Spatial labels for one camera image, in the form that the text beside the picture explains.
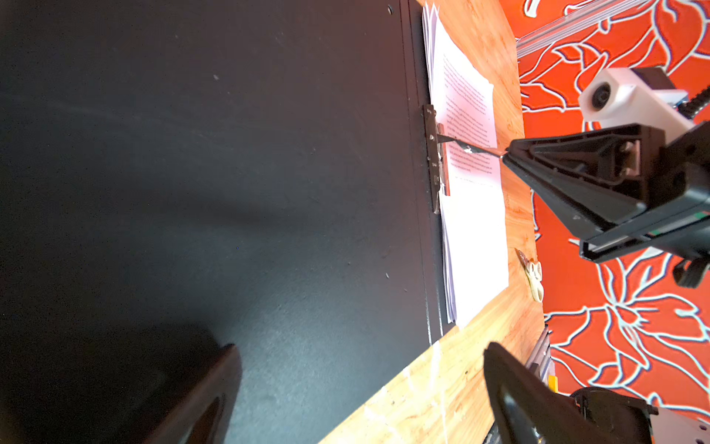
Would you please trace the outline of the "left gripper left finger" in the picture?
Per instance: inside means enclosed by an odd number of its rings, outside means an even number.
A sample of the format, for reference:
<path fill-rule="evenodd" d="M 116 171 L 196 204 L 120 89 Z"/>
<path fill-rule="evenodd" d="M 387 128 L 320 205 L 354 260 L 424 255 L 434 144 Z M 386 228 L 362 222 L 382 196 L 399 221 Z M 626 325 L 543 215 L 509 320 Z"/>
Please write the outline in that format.
<path fill-rule="evenodd" d="M 222 348 L 143 443 L 223 443 L 242 377 L 238 348 Z"/>

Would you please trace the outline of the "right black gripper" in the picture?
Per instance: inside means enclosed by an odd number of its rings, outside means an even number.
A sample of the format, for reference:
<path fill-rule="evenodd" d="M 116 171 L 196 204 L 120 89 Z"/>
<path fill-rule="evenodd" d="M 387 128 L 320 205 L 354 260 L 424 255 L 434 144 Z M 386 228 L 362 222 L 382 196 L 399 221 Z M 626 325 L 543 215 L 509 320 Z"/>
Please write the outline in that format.
<path fill-rule="evenodd" d="M 706 258 L 709 123 L 665 142 L 665 131 L 630 124 L 514 140 L 502 162 L 584 240 L 580 256 L 588 261 L 649 247 L 691 261 Z"/>

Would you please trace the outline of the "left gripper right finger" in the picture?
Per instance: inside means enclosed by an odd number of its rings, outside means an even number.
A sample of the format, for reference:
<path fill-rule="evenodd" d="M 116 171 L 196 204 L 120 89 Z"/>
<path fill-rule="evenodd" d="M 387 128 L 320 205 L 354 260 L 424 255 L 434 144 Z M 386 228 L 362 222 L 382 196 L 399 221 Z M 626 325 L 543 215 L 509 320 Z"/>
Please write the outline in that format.
<path fill-rule="evenodd" d="M 580 414 L 497 342 L 484 350 L 484 379 L 503 443 L 584 442 Z"/>

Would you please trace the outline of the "printed sheet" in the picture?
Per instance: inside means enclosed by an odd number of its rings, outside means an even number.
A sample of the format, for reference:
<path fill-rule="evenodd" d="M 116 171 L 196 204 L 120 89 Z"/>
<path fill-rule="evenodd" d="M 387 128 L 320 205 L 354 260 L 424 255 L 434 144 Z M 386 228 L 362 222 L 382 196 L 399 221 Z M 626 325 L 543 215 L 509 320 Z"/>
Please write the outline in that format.
<path fill-rule="evenodd" d="M 442 146 L 447 318 L 463 329 L 508 288 L 506 209 L 495 151 L 494 86 L 454 44 L 436 6 L 423 10 L 429 95 Z"/>

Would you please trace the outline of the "blue folder black inside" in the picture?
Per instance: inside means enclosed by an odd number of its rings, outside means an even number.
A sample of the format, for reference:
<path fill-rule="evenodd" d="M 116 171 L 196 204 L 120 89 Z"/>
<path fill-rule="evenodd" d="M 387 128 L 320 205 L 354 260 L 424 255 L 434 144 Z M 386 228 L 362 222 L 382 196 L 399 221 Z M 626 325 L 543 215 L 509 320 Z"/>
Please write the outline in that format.
<path fill-rule="evenodd" d="M 316 443 L 446 331 L 416 1 L 5 1 L 1 405 L 129 443 L 223 347 Z"/>

